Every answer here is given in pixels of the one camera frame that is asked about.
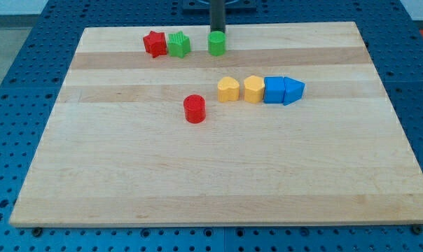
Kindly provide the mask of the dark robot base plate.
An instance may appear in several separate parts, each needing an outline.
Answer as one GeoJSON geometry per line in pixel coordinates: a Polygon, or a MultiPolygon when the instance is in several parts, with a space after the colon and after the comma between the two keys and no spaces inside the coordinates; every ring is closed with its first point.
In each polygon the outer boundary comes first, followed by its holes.
{"type": "MultiPolygon", "coordinates": [[[[255,11],[256,0],[225,0],[227,11],[255,11]]],[[[209,12],[210,0],[179,0],[183,13],[209,12]]]]}

